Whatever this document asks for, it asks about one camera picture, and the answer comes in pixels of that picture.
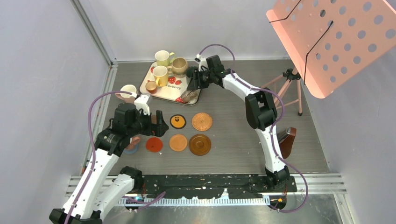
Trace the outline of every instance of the tripod stand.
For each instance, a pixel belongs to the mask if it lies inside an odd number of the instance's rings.
[[[282,78],[286,78],[286,82],[283,84],[282,88],[278,92],[278,95],[282,98],[286,93],[287,89],[290,87],[291,82],[295,80],[297,84],[297,99],[285,104],[285,106],[289,106],[291,104],[298,102],[298,115],[299,116],[303,115],[303,107],[301,102],[301,82],[300,82],[301,76],[295,67],[294,69],[287,69],[287,71],[284,72],[282,75],[274,78],[272,81],[263,85],[261,88],[265,88],[271,84],[274,84],[275,82],[281,80]],[[275,98],[274,102],[277,109],[281,108],[280,106],[278,106],[279,105],[278,98]]]

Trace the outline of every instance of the gray floor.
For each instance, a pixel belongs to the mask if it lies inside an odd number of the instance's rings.
[[[229,68],[232,63],[223,64]],[[133,84],[139,88],[150,65],[151,63],[119,64],[113,90],[119,90],[126,84]],[[287,60],[237,61],[234,70],[247,82],[260,86],[290,67],[293,67],[293,64]],[[283,82],[284,80],[277,83],[277,91]],[[296,92],[296,84],[292,84],[283,97],[284,102],[296,99]],[[105,126],[114,116],[114,110],[119,103],[122,103],[120,99],[111,97]],[[202,90],[199,102],[194,106],[179,105],[155,98],[150,101],[149,106],[152,112],[162,110],[167,124],[172,115],[184,115],[187,126],[181,130],[170,127],[161,138],[164,142],[161,154],[147,151],[145,144],[149,137],[141,136],[139,151],[132,155],[123,154],[111,174],[117,174],[124,166],[136,167],[144,174],[265,173],[264,155],[259,138],[246,122],[243,101],[230,91],[213,85]],[[278,131],[289,126],[297,128],[293,151],[287,161],[303,173],[327,172],[325,158],[304,97],[303,115],[299,117],[297,111],[297,104],[287,106],[284,118],[277,125]],[[213,126],[203,133],[211,139],[212,149],[205,156],[195,156],[188,148],[182,152],[174,152],[169,147],[169,139],[173,135],[181,133],[189,139],[200,133],[191,125],[192,117],[198,112],[206,112],[213,118]]]

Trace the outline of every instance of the red coaster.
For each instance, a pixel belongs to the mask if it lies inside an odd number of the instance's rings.
[[[158,153],[161,151],[162,146],[162,141],[156,137],[153,137],[146,142],[146,149],[152,153]]]

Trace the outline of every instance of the mug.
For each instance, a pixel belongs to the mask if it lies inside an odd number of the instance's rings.
[[[168,66],[167,68],[172,69],[172,73],[176,77],[183,78],[186,74],[187,69],[188,69],[188,62],[184,58],[178,57],[178,58],[175,58],[171,64],[171,66]]]
[[[130,144],[124,149],[125,154],[134,154],[139,149],[140,137],[135,136],[131,138]]]
[[[125,85],[121,88],[121,91],[131,92],[133,94],[130,95],[127,93],[116,93],[115,96],[124,100],[125,103],[133,104],[135,102],[137,94],[136,94],[136,87],[134,85]]]
[[[147,83],[146,83],[146,90],[147,90],[149,93],[151,93],[151,94],[156,93],[157,90],[158,90],[158,88],[157,88],[157,83],[155,83],[154,81],[147,80]]]
[[[156,53],[155,58],[157,61],[157,66],[162,65],[162,66],[170,66],[170,64],[173,62],[175,59],[176,55],[175,53],[169,53],[168,51],[165,50],[160,50]]]
[[[157,66],[153,69],[153,75],[156,80],[156,85],[159,87],[164,87],[168,84],[169,71],[165,66]]]

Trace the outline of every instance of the black smiley coaster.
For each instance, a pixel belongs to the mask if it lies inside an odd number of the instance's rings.
[[[182,129],[187,124],[183,115],[175,114],[170,118],[170,125],[175,129]]]

